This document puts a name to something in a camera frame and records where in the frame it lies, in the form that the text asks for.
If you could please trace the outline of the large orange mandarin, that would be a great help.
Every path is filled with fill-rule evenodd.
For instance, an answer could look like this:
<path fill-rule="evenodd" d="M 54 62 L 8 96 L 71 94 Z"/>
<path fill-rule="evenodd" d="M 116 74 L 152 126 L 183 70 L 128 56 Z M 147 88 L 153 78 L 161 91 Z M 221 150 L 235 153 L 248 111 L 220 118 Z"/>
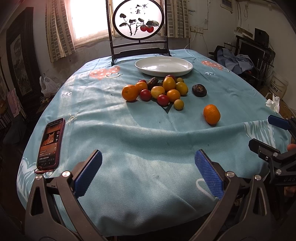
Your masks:
<path fill-rule="evenodd" d="M 133 102 L 137 99 L 139 94 L 138 88 L 135 85 L 126 85 L 121 92 L 122 97 L 128 101 Z"/>
<path fill-rule="evenodd" d="M 203 116 L 205 121 L 212 126 L 216 125 L 221 118 L 218 108 L 213 104 L 209 104 L 204 107 Z"/>

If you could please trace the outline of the small yellow tomato front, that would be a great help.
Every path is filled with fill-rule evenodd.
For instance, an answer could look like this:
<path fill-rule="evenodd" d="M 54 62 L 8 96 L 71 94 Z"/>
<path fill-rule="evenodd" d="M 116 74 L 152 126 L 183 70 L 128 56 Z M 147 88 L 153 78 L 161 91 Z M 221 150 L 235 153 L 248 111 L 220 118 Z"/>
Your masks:
<path fill-rule="evenodd" d="M 184 102 L 181 99 L 176 99 L 174 101 L 174 108 L 176 110 L 182 110 L 184 108 Z"/>

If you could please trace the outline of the dark passion fruit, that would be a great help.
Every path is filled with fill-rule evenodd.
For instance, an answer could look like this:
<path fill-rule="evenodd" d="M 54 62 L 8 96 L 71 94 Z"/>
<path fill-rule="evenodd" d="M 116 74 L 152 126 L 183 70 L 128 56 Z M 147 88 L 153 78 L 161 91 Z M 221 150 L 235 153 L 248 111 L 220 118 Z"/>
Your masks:
<path fill-rule="evenodd" d="M 204 85 L 195 84 L 192 86 L 192 92 L 197 97 L 205 97 L 207 94 L 207 90 Z"/>
<path fill-rule="evenodd" d="M 158 86 L 158 82 L 159 82 L 158 78 L 156 77 L 151 78 L 147 83 L 148 90 L 152 90 L 153 87 Z"/>

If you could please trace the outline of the orange tomato front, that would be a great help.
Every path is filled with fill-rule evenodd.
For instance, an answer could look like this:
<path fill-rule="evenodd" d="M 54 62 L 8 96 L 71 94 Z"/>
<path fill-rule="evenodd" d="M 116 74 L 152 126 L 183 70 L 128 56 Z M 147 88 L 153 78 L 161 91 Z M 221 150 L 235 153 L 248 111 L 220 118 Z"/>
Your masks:
<path fill-rule="evenodd" d="M 181 94 L 176 89 L 171 89 L 166 93 L 171 103 L 174 103 L 177 99 L 180 99 Z"/>

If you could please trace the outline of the red cherry tomato front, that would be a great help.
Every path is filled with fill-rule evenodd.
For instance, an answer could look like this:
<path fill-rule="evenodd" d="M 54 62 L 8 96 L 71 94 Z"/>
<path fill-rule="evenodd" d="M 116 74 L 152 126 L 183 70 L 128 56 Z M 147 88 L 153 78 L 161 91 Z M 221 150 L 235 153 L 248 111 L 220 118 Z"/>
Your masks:
<path fill-rule="evenodd" d="M 157 102 L 160 106 L 168 106 L 170 103 L 170 99 L 165 94 L 161 94 L 158 96 Z"/>

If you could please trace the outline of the red cherry tomato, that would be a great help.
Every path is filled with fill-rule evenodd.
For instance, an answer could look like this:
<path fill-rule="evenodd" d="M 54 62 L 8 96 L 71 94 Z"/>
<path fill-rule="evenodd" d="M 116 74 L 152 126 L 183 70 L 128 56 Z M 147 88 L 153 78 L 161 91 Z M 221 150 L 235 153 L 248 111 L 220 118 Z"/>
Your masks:
<path fill-rule="evenodd" d="M 170 99 L 165 94 L 161 94 L 158 96 L 157 102 L 160 106 L 168 106 L 170 103 Z"/>
<path fill-rule="evenodd" d="M 143 89 L 139 93 L 140 99 L 143 101 L 150 101 L 152 99 L 152 94 L 148 89 Z"/>

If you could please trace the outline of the large orange tomato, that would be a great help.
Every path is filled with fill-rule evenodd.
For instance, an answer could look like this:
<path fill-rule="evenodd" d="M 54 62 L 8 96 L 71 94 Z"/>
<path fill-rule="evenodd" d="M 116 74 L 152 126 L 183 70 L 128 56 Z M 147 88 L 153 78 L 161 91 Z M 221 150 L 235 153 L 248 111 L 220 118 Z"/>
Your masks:
<path fill-rule="evenodd" d="M 167 92 L 167 91 L 172 90 L 172 89 L 174 89 L 176 87 L 176 82 L 175 82 L 174 78 L 166 77 L 163 80 L 162 86 L 165 89 L 165 91 Z"/>

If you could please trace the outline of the small orange tomato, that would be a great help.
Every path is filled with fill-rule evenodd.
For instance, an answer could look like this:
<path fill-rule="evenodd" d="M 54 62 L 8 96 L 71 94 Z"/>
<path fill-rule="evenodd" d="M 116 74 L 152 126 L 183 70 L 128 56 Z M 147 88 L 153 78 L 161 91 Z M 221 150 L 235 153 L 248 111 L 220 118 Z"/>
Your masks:
<path fill-rule="evenodd" d="M 136 84 L 135 84 L 135 87 L 137 88 L 137 90 L 138 90 L 138 93 L 140 93 L 142 90 L 144 90 L 144 89 L 148 89 L 148 87 L 147 87 L 147 83 L 144 83 L 144 82 L 137 82 Z"/>

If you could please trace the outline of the large dark red tomato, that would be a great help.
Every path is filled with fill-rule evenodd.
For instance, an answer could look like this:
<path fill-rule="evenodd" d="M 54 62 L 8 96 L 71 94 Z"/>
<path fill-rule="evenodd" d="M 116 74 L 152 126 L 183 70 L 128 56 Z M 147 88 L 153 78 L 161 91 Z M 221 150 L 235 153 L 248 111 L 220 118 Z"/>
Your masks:
<path fill-rule="evenodd" d="M 175 82 L 177 82 L 177 79 L 176 79 L 176 77 L 175 76 L 173 76 L 173 75 L 167 75 L 165 78 L 173 78 L 173 80 L 175 81 Z"/>

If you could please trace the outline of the dark passion fruit back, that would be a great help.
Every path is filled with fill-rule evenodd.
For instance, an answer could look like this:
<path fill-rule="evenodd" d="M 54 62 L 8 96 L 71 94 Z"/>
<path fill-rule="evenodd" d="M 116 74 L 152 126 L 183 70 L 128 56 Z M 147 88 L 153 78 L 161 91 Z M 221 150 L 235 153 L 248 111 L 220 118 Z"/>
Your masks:
<path fill-rule="evenodd" d="M 158 78 L 156 77 L 151 78 L 147 83 L 148 90 L 152 90 L 153 87 L 158 86 L 158 82 L 159 82 Z"/>

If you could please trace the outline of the white bucket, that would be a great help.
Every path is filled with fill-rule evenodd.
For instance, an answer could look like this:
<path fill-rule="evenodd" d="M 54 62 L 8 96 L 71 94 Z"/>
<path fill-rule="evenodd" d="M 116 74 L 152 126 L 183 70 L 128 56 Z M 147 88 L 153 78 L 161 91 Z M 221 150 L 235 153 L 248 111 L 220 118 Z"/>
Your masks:
<path fill-rule="evenodd" d="M 269 83 L 269 90 L 275 96 L 283 99 L 288 87 L 288 81 L 273 71 L 272 78 Z"/>

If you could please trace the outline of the blue clothes pile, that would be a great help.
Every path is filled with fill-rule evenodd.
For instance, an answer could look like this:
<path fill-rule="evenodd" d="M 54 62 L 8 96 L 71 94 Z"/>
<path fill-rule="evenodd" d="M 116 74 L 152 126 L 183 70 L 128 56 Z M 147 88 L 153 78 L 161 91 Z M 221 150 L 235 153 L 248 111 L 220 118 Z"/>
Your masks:
<path fill-rule="evenodd" d="M 251 71 L 254 68 L 254 63 L 248 55 L 234 55 L 229 49 L 222 46 L 217 46 L 214 51 L 215 61 L 226 67 L 228 70 L 237 75 L 245 71 Z"/>

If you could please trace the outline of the light blue patterned tablecloth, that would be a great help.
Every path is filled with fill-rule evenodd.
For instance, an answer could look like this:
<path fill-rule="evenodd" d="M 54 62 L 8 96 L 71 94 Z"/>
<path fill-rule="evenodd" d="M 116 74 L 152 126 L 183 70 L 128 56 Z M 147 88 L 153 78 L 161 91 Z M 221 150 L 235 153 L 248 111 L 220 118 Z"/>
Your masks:
<path fill-rule="evenodd" d="M 105 237 L 138 235 L 180 225 L 209 213 L 216 204 L 195 163 L 195 152 L 237 176 L 268 172 L 267 163 L 248 143 L 256 138 L 285 152 L 289 132 L 268 123 L 273 114 L 256 89 L 224 66 L 193 50 L 173 50 L 173 57 L 193 64 L 184 77 L 191 88 L 202 84 L 205 97 L 188 92 L 181 111 L 166 111 L 154 101 L 127 102 L 122 89 L 144 76 L 137 57 L 92 60 L 61 86 L 38 120 L 25 148 L 16 189 L 26 205 L 46 125 L 64 118 L 60 163 L 50 177 L 72 170 L 94 150 L 102 152 L 81 206 Z M 213 104 L 220 121 L 212 126 L 203 116 Z"/>

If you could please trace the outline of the checkered curtain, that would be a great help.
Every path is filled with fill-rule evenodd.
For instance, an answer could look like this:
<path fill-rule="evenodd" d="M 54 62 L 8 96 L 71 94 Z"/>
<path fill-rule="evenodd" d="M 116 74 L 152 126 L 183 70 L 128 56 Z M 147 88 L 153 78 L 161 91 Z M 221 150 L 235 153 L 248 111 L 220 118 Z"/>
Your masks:
<path fill-rule="evenodd" d="M 169 38 L 191 38 L 186 0 L 166 1 Z"/>
<path fill-rule="evenodd" d="M 45 29 L 51 63 L 75 53 L 66 1 L 46 1 Z"/>

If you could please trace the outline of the dark framed wall scroll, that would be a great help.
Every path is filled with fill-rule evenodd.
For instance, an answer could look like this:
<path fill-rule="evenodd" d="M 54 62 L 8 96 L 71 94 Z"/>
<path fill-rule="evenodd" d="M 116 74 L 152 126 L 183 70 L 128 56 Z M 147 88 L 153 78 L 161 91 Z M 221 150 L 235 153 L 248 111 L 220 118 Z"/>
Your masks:
<path fill-rule="evenodd" d="M 11 79 L 22 105 L 39 102 L 41 87 L 33 35 L 33 7 L 25 8 L 6 31 Z"/>

